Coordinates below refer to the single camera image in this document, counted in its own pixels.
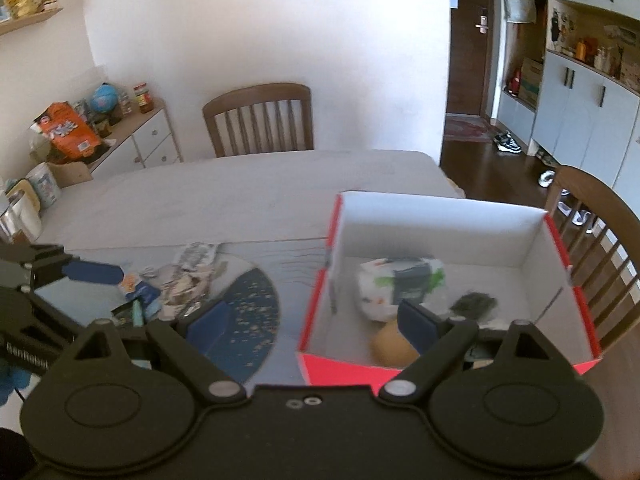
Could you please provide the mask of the white printed snack packet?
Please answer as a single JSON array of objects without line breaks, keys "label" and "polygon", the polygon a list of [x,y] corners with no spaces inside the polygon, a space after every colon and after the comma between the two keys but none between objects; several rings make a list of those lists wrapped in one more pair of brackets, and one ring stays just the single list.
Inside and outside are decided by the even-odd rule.
[{"label": "white printed snack packet", "polygon": [[175,320],[209,294],[219,268],[217,254],[218,245],[208,243],[194,243],[180,250],[160,288],[158,317],[162,321]]}]

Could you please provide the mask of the clear bag of dark seaweed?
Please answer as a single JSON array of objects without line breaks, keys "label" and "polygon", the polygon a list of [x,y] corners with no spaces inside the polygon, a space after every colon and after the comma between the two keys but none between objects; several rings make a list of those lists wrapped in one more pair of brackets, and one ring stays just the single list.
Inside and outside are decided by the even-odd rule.
[{"label": "clear bag of dark seaweed", "polygon": [[477,323],[484,323],[491,319],[492,311],[497,307],[495,297],[484,292],[468,292],[460,297],[450,311],[457,316],[469,318]]}]

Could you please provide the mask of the blue white small packet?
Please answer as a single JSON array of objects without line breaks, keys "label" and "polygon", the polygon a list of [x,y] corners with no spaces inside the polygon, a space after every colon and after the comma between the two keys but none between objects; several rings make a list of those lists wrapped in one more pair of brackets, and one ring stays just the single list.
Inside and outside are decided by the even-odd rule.
[{"label": "blue white small packet", "polygon": [[137,301],[143,309],[160,298],[160,290],[135,273],[126,273],[118,289],[127,301]]}]

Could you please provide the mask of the white green tissue pack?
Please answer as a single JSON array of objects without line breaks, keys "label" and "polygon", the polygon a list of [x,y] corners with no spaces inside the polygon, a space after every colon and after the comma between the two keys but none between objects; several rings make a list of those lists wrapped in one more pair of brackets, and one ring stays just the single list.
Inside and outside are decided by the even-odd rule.
[{"label": "white green tissue pack", "polygon": [[357,304],[373,322],[397,318],[402,300],[436,312],[448,306],[442,262],[433,258],[378,258],[360,263],[356,273]]}]

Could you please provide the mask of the white mug with print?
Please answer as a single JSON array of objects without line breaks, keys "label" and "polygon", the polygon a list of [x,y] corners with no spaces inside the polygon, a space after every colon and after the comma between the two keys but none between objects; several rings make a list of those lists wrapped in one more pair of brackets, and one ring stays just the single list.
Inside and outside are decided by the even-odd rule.
[{"label": "white mug with print", "polygon": [[56,182],[53,172],[46,162],[40,162],[39,165],[32,168],[26,174],[26,179],[29,180],[29,183],[34,188],[41,207],[44,209],[54,205],[62,195],[61,188],[58,186],[58,182]]}]

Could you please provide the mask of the red and white cardboard box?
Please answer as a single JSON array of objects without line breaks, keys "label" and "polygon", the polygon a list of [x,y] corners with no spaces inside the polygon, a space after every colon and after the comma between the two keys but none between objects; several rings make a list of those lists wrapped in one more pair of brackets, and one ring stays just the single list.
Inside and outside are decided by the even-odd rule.
[{"label": "red and white cardboard box", "polygon": [[371,352],[382,323],[362,310],[358,272],[376,259],[435,261],[426,306],[445,314],[462,296],[495,298],[490,324],[529,320],[580,374],[601,359],[585,296],[550,214],[509,204],[406,194],[338,194],[298,345],[308,385],[368,385],[398,374]]}]

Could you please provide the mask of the orange snack bag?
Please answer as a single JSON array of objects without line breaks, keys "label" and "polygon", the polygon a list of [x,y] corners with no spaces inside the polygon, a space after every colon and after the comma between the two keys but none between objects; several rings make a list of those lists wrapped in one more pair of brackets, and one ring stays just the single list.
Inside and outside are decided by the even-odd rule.
[{"label": "orange snack bag", "polygon": [[72,162],[90,158],[102,145],[100,137],[69,102],[52,103],[34,119],[42,134]]}]

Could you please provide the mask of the blue globe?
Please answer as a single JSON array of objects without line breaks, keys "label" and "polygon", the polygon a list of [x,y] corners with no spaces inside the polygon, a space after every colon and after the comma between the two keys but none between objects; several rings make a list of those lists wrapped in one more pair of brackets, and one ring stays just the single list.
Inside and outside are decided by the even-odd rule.
[{"label": "blue globe", "polygon": [[118,105],[118,91],[111,84],[101,84],[90,99],[91,109],[98,114],[111,114]]}]

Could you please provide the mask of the red-lidded sauce jar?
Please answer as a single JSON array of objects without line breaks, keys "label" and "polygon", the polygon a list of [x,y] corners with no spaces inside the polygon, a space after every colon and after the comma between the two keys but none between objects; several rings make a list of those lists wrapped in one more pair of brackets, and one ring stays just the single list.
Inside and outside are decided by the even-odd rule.
[{"label": "red-lidded sauce jar", "polygon": [[140,84],[134,86],[134,95],[136,96],[137,104],[142,114],[149,113],[154,108],[154,100],[145,82],[140,82]]}]

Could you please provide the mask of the white shoes on floor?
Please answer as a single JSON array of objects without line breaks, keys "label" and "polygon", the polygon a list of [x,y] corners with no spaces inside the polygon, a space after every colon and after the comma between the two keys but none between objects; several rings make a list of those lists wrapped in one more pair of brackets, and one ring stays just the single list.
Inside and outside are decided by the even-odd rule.
[{"label": "white shoes on floor", "polygon": [[554,170],[544,171],[538,178],[538,185],[541,188],[548,188],[550,185],[552,185],[554,176],[555,176]]}]

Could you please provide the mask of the black sneakers on floor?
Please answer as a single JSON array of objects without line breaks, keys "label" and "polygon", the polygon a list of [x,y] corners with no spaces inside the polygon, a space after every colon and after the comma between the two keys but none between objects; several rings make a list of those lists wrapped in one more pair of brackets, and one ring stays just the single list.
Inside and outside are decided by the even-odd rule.
[{"label": "black sneakers on floor", "polygon": [[520,144],[514,140],[514,137],[508,132],[498,132],[494,136],[496,148],[501,153],[521,154],[522,148]]}]

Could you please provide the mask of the wooden chair at right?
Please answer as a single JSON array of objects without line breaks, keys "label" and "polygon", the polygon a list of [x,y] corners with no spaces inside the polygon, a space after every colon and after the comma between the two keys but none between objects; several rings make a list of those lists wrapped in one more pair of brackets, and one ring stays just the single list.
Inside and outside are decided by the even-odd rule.
[{"label": "wooden chair at right", "polygon": [[571,166],[553,171],[546,209],[594,339],[608,351],[639,324],[639,218],[612,188]]}]

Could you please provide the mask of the grey hallway cabinet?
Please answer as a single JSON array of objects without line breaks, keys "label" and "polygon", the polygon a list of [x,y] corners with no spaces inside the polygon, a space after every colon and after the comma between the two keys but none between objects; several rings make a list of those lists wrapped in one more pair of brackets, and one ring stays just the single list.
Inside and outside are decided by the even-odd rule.
[{"label": "grey hallway cabinet", "polygon": [[[534,0],[535,24],[504,19],[498,125],[635,203],[639,186],[639,0]],[[537,107],[518,97],[524,58],[544,64]]]}]

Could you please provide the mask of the hanging tote bag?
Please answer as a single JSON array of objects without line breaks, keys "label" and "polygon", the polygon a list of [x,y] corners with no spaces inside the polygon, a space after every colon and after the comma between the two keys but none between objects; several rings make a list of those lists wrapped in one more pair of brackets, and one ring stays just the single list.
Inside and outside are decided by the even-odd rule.
[{"label": "hanging tote bag", "polygon": [[534,0],[503,0],[504,19],[510,24],[535,24],[537,9]]}]

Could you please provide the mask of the wooden wall shelf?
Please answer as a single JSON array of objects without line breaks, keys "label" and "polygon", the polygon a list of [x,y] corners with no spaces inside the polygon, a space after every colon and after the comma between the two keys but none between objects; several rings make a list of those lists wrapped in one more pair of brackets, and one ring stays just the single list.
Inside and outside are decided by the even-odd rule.
[{"label": "wooden wall shelf", "polygon": [[35,24],[43,23],[50,18],[53,18],[56,14],[60,13],[62,8],[43,10],[29,16],[23,16],[22,18],[16,18],[15,20],[7,20],[0,24],[0,36],[15,32],[16,30],[32,26]]}]

